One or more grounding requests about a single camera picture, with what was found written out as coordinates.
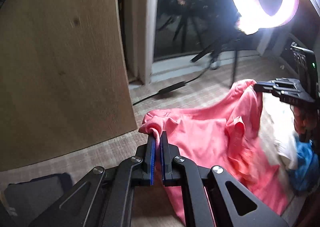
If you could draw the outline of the person right hand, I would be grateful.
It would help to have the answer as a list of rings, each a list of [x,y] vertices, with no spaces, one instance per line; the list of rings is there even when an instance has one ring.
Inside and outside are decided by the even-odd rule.
[[[306,142],[307,135],[310,139],[319,142],[319,110],[305,111],[296,106],[291,106],[294,115],[294,128],[301,142]]]

